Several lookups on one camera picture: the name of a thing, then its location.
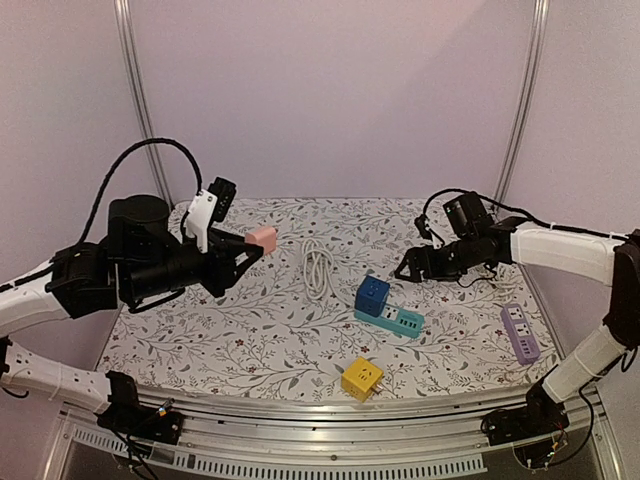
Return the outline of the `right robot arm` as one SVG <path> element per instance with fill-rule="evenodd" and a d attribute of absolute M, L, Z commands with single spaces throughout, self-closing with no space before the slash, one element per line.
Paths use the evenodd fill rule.
<path fill-rule="evenodd" d="M 516 207 L 510 208 L 510 217 L 497 221 L 485 208 L 488 197 L 457 188 L 451 192 L 455 197 L 443 209 L 455 241 L 434 246 L 439 236 L 421 213 L 414 224 L 427 244 L 405 253 L 394 271 L 397 279 L 453 282 L 478 265 L 518 264 L 575 274 L 611 290 L 601 326 L 529 390 L 516 422 L 524 435 L 537 436 L 554 422 L 555 407 L 627 352 L 638 350 L 639 234 L 544 222 Z"/>

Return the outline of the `pink plug adapter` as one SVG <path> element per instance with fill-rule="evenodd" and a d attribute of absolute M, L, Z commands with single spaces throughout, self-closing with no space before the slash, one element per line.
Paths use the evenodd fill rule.
<path fill-rule="evenodd" d="M 277 231 L 272 226 L 261 226 L 245 234 L 244 240 L 247 244 L 260 246 L 263 254 L 269 255 L 276 250 Z"/>

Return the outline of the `yellow cube socket adapter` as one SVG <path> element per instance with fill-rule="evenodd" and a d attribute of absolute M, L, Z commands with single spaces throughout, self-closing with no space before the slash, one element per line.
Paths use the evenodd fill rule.
<path fill-rule="evenodd" d="M 358 357 L 341 375 L 341 388 L 361 403 L 376 391 L 384 376 L 381 368 L 369 360 Z"/>

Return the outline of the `teal power strip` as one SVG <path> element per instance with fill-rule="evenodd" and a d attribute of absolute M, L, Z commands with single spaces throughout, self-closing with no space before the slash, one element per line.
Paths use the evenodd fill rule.
<path fill-rule="evenodd" d="M 419 337 L 425 322 L 423 315 L 393 305 L 386 305 L 378 316 L 357 309 L 354 310 L 354 316 L 360 321 L 411 339 Z"/>

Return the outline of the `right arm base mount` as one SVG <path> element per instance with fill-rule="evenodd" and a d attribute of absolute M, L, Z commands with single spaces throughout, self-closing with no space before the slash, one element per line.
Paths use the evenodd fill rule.
<path fill-rule="evenodd" d="M 569 426 L 564 404 L 528 401 L 512 409 L 496 409 L 486 414 L 480 430 L 491 446 L 517 442 L 561 431 Z"/>

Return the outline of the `blue cube socket adapter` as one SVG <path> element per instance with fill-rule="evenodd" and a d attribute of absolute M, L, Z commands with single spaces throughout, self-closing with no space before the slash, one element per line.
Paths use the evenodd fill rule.
<path fill-rule="evenodd" d="M 378 317 L 385 308 L 390 288 L 389 283 L 367 275 L 356 291 L 355 310 Z"/>

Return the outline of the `purple power strip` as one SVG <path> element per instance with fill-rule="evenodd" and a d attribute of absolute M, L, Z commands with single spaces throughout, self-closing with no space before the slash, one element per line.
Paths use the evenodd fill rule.
<path fill-rule="evenodd" d="M 540 348 L 531 326 L 519 304 L 502 307 L 501 320 L 520 365 L 531 365 L 540 356 Z"/>

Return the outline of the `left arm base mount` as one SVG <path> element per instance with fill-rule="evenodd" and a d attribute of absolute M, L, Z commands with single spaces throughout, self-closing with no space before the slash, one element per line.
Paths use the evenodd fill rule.
<path fill-rule="evenodd" d="M 185 415 L 169 403 L 149 407 L 138 400 L 112 402 L 96 417 L 104 429 L 169 445 L 178 443 L 185 421 Z"/>

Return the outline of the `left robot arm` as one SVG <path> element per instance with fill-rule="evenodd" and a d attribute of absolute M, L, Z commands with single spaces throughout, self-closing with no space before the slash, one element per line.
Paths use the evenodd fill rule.
<path fill-rule="evenodd" d="M 169 230 L 168 203 L 140 194 L 110 203 L 107 234 L 93 243 L 88 236 L 100 205 L 95 202 L 75 244 L 1 287 L 1 387 L 20 396 L 44 392 L 100 419 L 110 415 L 128 434 L 141 433 L 153 413 L 141 405 L 130 376 L 77 369 L 36 355 L 10 337 L 41 323 L 77 320 L 121 305 L 142 313 L 179 298 L 193 285 L 219 298 L 263 256 L 263 247 L 217 227 L 232 205 L 235 183 L 216 178 L 205 185 L 195 157 L 176 140 L 150 138 L 127 148 L 97 195 L 104 196 L 132 153 L 153 145 L 179 150 L 195 174 L 196 193 L 178 236 Z"/>

